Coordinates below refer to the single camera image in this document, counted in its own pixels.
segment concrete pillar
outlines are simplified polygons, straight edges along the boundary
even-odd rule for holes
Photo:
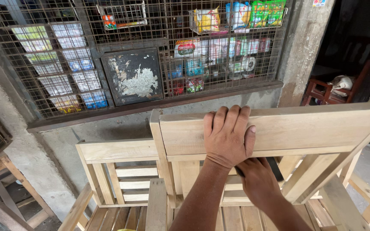
[[[296,0],[291,11],[277,79],[284,83],[278,107],[296,107],[302,100],[334,0],[313,7],[312,0]]]
[[[33,115],[3,65],[0,60],[0,122],[12,135],[12,143],[4,151],[58,218],[64,220],[75,202],[73,187],[40,135],[26,131]]]

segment label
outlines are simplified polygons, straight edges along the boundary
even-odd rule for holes
[[[213,10],[210,10],[209,12],[208,12],[208,15],[210,15],[213,19],[214,19],[214,24],[213,25],[211,25],[211,26],[213,26],[214,28],[216,28],[216,29],[218,29],[219,27],[218,27],[218,25],[219,25],[219,22],[218,22],[218,18],[216,17],[216,13],[215,13],[215,11],[213,11]]]
[[[325,0],[312,0],[313,1],[313,7],[322,7],[325,5]]]
[[[190,55],[194,52],[195,50],[195,45],[191,43],[187,44],[181,44],[178,46],[178,54],[180,55]]]

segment hand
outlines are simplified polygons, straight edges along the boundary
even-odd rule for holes
[[[256,127],[248,124],[251,108],[221,107],[203,118],[206,157],[228,169],[252,156]]]
[[[242,186],[249,200],[266,213],[286,199],[265,157],[249,158],[237,165],[244,173]]]

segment wooden armrest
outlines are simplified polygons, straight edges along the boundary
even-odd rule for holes
[[[326,82],[323,82],[323,81],[320,81],[320,80],[317,80],[317,79],[310,79],[309,82],[313,82],[313,83],[316,83],[318,85],[322,85],[324,87],[332,87],[332,85],[329,85]]]
[[[85,220],[87,221],[87,219],[84,219],[82,216],[84,216],[83,213],[92,195],[93,191],[91,189],[91,186],[89,183],[87,183],[76,199],[74,205],[69,210],[69,213],[65,217],[65,220],[59,227],[58,231],[73,231],[75,229],[75,226],[77,226],[79,222],[81,222],[81,226],[86,225]]]
[[[167,227],[168,195],[162,178],[151,179],[149,185],[146,231],[161,231]]]

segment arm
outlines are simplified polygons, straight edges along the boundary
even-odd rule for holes
[[[279,231],[312,230],[283,197],[266,158],[249,158],[238,167],[245,175],[242,185],[249,200],[272,220]]]
[[[204,119],[206,159],[170,231],[215,230],[219,201],[231,168],[252,155],[255,126],[246,129],[251,109],[221,107]]]

